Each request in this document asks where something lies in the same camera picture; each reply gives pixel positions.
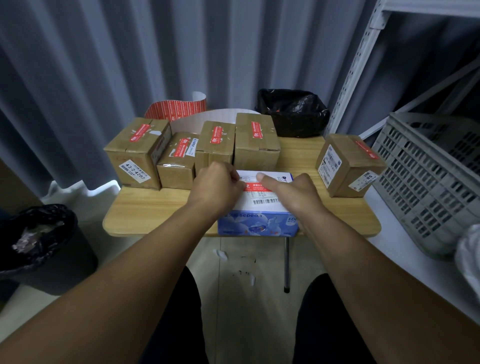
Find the trash can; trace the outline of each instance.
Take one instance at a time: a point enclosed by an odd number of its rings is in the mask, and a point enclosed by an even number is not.
[[[61,295],[90,276],[98,259],[65,205],[31,207],[0,222],[0,279]]]
[[[262,88],[255,110],[270,115],[278,136],[308,138],[320,135],[328,124],[330,111],[310,91]]]

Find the curtain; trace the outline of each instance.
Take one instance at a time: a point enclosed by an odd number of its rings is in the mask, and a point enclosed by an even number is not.
[[[374,5],[0,1],[0,158],[38,196],[52,180],[95,189],[116,178],[103,147],[155,101],[202,91],[210,109],[252,109],[260,88],[298,88],[332,109]],[[475,33],[471,20],[392,16],[338,131],[363,132],[452,72]]]

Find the person's left hand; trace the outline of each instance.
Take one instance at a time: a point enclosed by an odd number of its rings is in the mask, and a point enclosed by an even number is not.
[[[231,164],[213,162],[202,168],[193,181],[187,205],[197,206],[202,213],[219,217],[230,212],[245,188],[245,182]]]

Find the product box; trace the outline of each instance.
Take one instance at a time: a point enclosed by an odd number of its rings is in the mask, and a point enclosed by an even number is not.
[[[214,160],[232,163],[235,145],[235,124],[205,121],[198,137],[195,170],[208,167]]]
[[[104,150],[124,186],[159,190],[156,163],[171,137],[168,120],[135,118]]]
[[[162,187],[192,189],[198,134],[175,133],[156,165]]]
[[[315,167],[330,197],[363,197],[387,166],[357,135],[329,134]]]
[[[275,170],[280,142],[270,115],[239,112],[235,124],[235,160],[238,170]]]
[[[219,235],[295,236],[297,219],[279,202],[277,195],[257,181],[258,171],[239,170],[246,187],[233,210],[218,220]],[[262,171],[281,182],[292,182],[290,173]]]

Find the gray plastic crate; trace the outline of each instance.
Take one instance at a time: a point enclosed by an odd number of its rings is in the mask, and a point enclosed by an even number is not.
[[[374,187],[428,256],[453,258],[480,223],[480,125],[453,116],[391,113],[373,149],[388,169]]]

